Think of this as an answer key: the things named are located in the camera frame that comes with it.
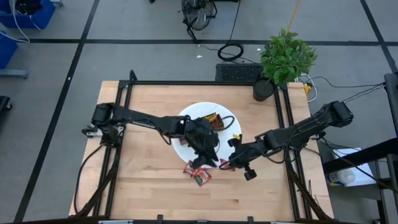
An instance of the wooden table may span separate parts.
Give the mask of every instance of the wooden table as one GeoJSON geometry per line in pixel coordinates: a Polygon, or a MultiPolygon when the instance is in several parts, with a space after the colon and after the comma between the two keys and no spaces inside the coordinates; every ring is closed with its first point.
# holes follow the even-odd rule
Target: wooden table
{"type": "MultiPolygon", "coordinates": [[[[117,86],[118,82],[103,82],[98,103],[114,102],[117,86]]],[[[309,117],[303,85],[291,83],[289,96],[294,121],[309,117]]],[[[252,97],[251,86],[134,85],[130,109],[156,116],[173,116],[202,101],[218,103],[231,110],[241,125],[243,142],[279,128],[275,98],[257,102],[252,97]]],[[[283,97],[281,101],[288,126],[283,97]]],[[[84,157],[96,149],[99,142],[100,138],[89,139],[84,157]]],[[[310,141],[308,147],[318,151],[315,141],[310,141]]],[[[103,156],[104,149],[83,169],[78,191],[79,209],[98,186],[103,156]]],[[[326,214],[333,217],[319,156],[304,150],[301,156],[306,180],[312,183],[312,194],[326,214]]],[[[274,155],[273,159],[281,160],[282,153],[274,155]]],[[[259,157],[251,162],[251,168],[257,172],[257,178],[251,181],[245,180],[243,170],[211,170],[213,178],[202,187],[182,173],[184,167],[185,162],[172,146],[164,144],[158,132],[128,125],[111,218],[155,220],[162,214],[165,220],[245,221],[248,216],[253,216],[255,221],[294,220],[285,164],[274,164],[259,157]]],[[[99,214],[104,211],[107,193],[105,190],[99,214]]],[[[302,206],[300,213],[304,217],[302,206]]]]}

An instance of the electric fan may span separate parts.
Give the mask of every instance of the electric fan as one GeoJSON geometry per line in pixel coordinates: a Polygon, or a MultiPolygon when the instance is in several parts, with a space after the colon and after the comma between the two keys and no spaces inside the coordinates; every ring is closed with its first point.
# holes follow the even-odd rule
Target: electric fan
{"type": "Polygon", "coordinates": [[[183,23],[187,25],[189,36],[196,43],[197,38],[192,30],[203,30],[211,19],[217,15],[217,7],[213,0],[182,0],[183,23]]]}

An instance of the black flower pot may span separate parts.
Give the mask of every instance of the black flower pot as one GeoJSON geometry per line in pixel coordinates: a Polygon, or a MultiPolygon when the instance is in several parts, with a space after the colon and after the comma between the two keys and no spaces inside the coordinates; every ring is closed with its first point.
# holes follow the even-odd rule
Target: black flower pot
{"type": "Polygon", "coordinates": [[[274,94],[275,85],[267,78],[258,78],[253,84],[253,98],[257,101],[264,101],[274,94]]]}

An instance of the black floor stripe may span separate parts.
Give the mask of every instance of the black floor stripe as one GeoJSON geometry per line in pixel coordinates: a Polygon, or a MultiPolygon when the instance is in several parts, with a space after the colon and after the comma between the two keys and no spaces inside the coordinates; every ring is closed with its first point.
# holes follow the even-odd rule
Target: black floor stripe
{"type": "Polygon", "coordinates": [[[79,44],[80,39],[31,39],[31,44],[79,44]]]}
{"type": "Polygon", "coordinates": [[[91,27],[91,23],[93,22],[93,18],[94,18],[95,12],[97,10],[99,1],[100,0],[95,0],[94,3],[93,3],[93,6],[91,8],[90,15],[88,16],[85,28],[84,28],[83,33],[81,35],[81,39],[80,39],[79,45],[78,45],[78,47],[76,49],[75,56],[73,57],[72,64],[70,65],[70,68],[69,68],[69,71],[68,71],[68,75],[67,75],[67,77],[65,79],[65,83],[63,84],[62,91],[61,91],[60,97],[58,99],[57,105],[55,107],[54,114],[53,114],[53,116],[51,118],[51,122],[50,122],[49,128],[48,128],[47,132],[45,133],[45,137],[44,137],[44,140],[43,140],[42,147],[40,148],[40,152],[39,152],[39,155],[37,156],[37,160],[36,160],[35,166],[33,168],[33,171],[31,173],[31,175],[30,175],[30,179],[29,179],[28,184],[26,186],[24,195],[22,196],[21,203],[19,204],[18,211],[17,211],[17,213],[15,215],[14,222],[22,222],[23,219],[24,219],[27,207],[28,207],[29,202],[30,202],[30,198],[31,198],[31,196],[33,194],[33,190],[35,188],[37,179],[39,178],[39,174],[40,174],[40,171],[42,169],[45,156],[46,156],[47,151],[49,149],[50,142],[51,142],[52,136],[53,136],[54,131],[55,131],[55,127],[56,127],[58,119],[60,117],[60,113],[61,113],[63,104],[65,102],[65,98],[67,97],[68,89],[69,89],[70,83],[72,81],[73,75],[75,74],[75,70],[76,70],[77,64],[79,62],[81,51],[83,50],[83,46],[84,46],[85,40],[87,38],[88,31],[89,31],[89,29],[91,27]]]}
{"type": "Polygon", "coordinates": [[[379,28],[378,28],[378,26],[376,24],[376,21],[373,18],[373,15],[371,13],[371,10],[370,10],[368,4],[366,3],[365,0],[360,0],[360,1],[361,1],[363,9],[365,10],[365,14],[368,17],[368,20],[369,20],[369,22],[371,24],[373,32],[376,35],[377,40],[379,41],[379,43],[381,43],[381,49],[383,50],[384,56],[386,57],[386,60],[388,62],[388,65],[390,66],[391,71],[393,73],[397,72],[397,65],[396,65],[394,59],[391,56],[391,53],[390,53],[390,51],[389,51],[389,49],[387,47],[387,44],[385,43],[385,41],[383,39],[383,36],[381,35],[381,32],[380,32],[380,30],[379,30],[379,28]]]}
{"type": "MultiPolygon", "coordinates": [[[[31,39],[33,44],[79,44],[80,39],[31,39]]],[[[200,40],[200,44],[225,44],[228,40],[200,40]]],[[[245,45],[263,45],[269,40],[232,40],[231,43],[245,45]]],[[[315,46],[379,46],[378,41],[324,41],[306,40],[308,45],[315,46]]],[[[170,40],[122,40],[122,39],[86,39],[85,44],[195,44],[188,39],[170,40]]],[[[398,42],[385,42],[387,46],[398,46],[398,42]]]]}

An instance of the yellow object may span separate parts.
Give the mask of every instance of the yellow object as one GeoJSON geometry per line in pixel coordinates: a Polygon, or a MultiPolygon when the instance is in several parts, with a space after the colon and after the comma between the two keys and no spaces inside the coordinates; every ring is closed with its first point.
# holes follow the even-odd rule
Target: yellow object
{"type": "Polygon", "coordinates": [[[311,86],[305,84],[304,85],[304,91],[305,91],[305,96],[307,96],[307,98],[308,98],[308,93],[310,92],[310,90],[311,90],[311,86]]]}

